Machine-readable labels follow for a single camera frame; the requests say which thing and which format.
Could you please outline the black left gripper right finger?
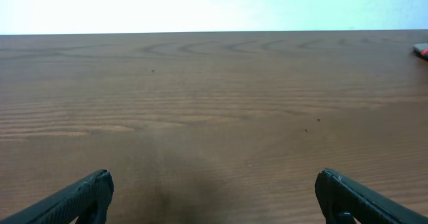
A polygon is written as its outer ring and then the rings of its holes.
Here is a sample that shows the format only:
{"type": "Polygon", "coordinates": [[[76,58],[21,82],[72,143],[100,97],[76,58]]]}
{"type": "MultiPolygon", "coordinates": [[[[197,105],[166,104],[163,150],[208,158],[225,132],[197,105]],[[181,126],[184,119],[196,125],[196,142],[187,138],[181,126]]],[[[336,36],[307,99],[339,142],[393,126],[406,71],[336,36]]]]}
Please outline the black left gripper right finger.
{"type": "Polygon", "coordinates": [[[416,213],[333,169],[323,169],[315,194],[327,224],[427,224],[416,213]]]}

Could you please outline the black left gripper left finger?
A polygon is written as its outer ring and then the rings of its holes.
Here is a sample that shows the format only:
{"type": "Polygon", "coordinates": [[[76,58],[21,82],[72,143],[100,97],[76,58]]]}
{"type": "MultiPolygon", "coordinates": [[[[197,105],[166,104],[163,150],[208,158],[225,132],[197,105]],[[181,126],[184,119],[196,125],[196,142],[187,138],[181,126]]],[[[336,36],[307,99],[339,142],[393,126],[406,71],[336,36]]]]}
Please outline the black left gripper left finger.
{"type": "Polygon", "coordinates": [[[113,192],[111,174],[100,169],[2,220],[1,224],[105,224],[113,192]]]}

